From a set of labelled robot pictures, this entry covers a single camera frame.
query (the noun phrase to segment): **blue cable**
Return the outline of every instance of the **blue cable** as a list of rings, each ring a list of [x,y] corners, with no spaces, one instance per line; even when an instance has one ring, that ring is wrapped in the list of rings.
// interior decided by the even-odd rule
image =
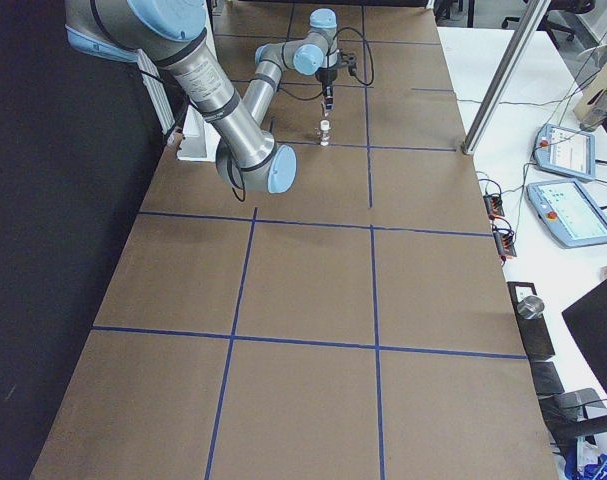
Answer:
[[[592,475],[592,480],[598,480],[599,475],[601,474],[601,472],[603,471],[603,469],[607,466],[607,455],[605,457],[605,459],[603,460],[603,462],[601,463],[601,466],[596,470],[596,472],[594,472],[594,475]]]

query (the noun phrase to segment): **tan surface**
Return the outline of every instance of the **tan surface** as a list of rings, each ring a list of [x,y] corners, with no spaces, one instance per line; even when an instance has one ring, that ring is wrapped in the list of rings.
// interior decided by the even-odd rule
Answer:
[[[32,479],[203,478],[226,352],[225,340],[92,332]]]
[[[313,8],[226,2],[230,77],[268,41],[247,35],[300,35]],[[454,95],[420,90],[451,88],[432,14],[364,10],[377,80],[367,100],[336,88],[334,144],[314,143],[320,101],[279,94],[268,112],[296,142],[288,193],[240,204],[166,150],[142,210],[175,216],[139,215],[96,320],[120,331],[91,334],[36,480],[556,478]]]
[[[238,343],[213,480],[378,478],[371,353]]]
[[[557,479],[527,363],[381,353],[387,478]]]

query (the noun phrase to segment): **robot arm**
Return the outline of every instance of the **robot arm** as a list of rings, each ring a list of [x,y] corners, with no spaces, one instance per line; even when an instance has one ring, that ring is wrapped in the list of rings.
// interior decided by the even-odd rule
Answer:
[[[269,193],[287,191],[296,175],[296,155],[259,127],[285,69],[317,74],[326,108],[340,54],[336,17],[315,11],[303,40],[270,44],[256,52],[256,73],[241,99],[205,39],[203,0],[66,0],[70,44],[110,60],[136,61],[143,50],[169,71],[223,142],[217,150],[219,175],[230,185]]]

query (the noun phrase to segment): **light blue joint cap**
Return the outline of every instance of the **light blue joint cap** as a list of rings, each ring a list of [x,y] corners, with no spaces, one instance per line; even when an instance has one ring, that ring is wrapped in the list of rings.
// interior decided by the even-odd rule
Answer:
[[[205,28],[204,0],[127,0],[134,15],[168,40],[189,42]]]
[[[274,154],[267,175],[267,191],[284,193],[294,183],[296,177],[296,152],[289,145],[281,145]]]
[[[303,75],[313,75],[325,60],[325,54],[316,45],[301,45],[294,53],[294,68]]]
[[[261,55],[263,54],[263,50],[265,50],[265,47],[267,47],[267,45],[261,45],[259,48],[256,49],[256,52],[254,52],[254,64],[258,65],[259,62],[261,61]]]
[[[138,56],[134,52],[123,50],[122,48],[115,47],[112,44],[105,43],[96,38],[88,37],[67,25],[65,28],[67,29],[67,41],[72,48],[81,53],[105,58],[106,60],[115,60],[117,62],[136,63],[136,60],[138,59]]]
[[[319,8],[310,15],[310,27],[312,28],[336,28],[336,15],[329,8]]]

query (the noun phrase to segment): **white table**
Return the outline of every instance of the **white table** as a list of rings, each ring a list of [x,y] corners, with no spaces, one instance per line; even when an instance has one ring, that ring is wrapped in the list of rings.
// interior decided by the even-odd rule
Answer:
[[[454,91],[459,100],[482,100],[512,32],[439,28]],[[543,103],[565,97],[575,88],[574,80],[547,34],[537,32],[510,82],[503,101]],[[474,161],[504,190],[522,184],[522,167],[529,161],[536,133],[547,121],[578,128],[572,108],[574,96],[562,121],[560,108],[550,119],[555,105],[547,107],[500,105],[485,132]],[[478,103],[459,101],[466,131],[479,108]],[[607,134],[596,132],[596,158],[607,160]],[[607,180],[607,167],[597,165],[597,178]],[[527,183],[553,180],[558,176],[530,167]],[[607,204],[607,187],[591,182],[587,190],[599,205]],[[506,217],[516,227],[520,193],[504,197]],[[592,387],[605,395],[569,334],[561,312],[600,283],[607,265],[607,245],[563,249],[555,243],[524,198],[518,224],[518,258],[504,267],[506,280],[533,282],[543,298],[545,319],[556,356],[554,363],[566,391]]]

